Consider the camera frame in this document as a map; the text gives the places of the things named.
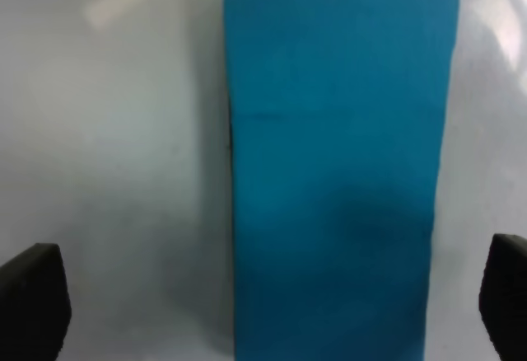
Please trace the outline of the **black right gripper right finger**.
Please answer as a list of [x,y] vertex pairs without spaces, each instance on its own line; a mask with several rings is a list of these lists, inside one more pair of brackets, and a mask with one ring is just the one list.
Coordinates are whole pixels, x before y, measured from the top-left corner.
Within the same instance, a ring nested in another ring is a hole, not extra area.
[[499,358],[526,360],[526,239],[492,237],[478,308]]

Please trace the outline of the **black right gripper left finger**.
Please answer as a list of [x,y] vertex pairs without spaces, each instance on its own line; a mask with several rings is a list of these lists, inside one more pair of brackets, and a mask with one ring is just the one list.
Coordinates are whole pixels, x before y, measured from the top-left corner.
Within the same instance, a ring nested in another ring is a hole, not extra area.
[[2,360],[56,360],[71,318],[57,244],[36,243],[1,266]]

